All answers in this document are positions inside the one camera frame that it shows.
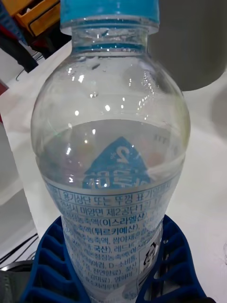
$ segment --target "blue bottle cap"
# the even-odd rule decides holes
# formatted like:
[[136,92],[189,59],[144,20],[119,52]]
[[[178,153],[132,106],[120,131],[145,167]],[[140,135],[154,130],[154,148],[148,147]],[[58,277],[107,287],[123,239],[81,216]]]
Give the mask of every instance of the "blue bottle cap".
[[159,24],[158,0],[61,0],[61,24],[92,16],[134,16]]

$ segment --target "bottle neck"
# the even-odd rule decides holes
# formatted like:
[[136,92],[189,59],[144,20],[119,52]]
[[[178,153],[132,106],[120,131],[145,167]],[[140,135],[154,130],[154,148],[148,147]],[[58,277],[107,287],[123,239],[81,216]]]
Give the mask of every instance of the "bottle neck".
[[116,52],[144,53],[150,26],[132,20],[98,20],[92,24],[74,21],[72,53],[102,53],[115,56]]

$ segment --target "black printed icon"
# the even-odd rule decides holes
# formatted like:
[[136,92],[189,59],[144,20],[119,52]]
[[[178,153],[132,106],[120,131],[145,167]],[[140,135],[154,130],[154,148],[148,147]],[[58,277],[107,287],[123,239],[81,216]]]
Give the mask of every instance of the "black printed icon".
[[152,243],[150,246],[149,251],[146,253],[146,258],[143,262],[143,265],[145,266],[146,264],[149,264],[151,261],[153,261],[154,256],[155,256],[155,247],[156,247],[156,243]]

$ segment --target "white table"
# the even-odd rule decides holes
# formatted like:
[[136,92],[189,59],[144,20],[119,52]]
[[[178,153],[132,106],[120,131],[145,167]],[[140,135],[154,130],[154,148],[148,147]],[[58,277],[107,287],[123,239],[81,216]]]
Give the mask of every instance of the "white table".
[[[35,163],[30,119],[37,94],[70,54],[65,45],[0,97],[0,112],[27,201],[41,237],[59,216]],[[227,301],[227,73],[186,92],[192,121],[186,162],[167,214],[191,247],[197,277],[208,296]]]

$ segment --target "water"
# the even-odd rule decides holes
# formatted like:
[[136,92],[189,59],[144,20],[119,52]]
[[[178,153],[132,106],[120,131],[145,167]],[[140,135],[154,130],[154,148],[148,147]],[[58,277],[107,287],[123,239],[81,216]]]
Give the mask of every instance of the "water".
[[157,258],[182,150],[164,128],[114,119],[70,127],[44,146],[37,163],[93,302],[137,297]]

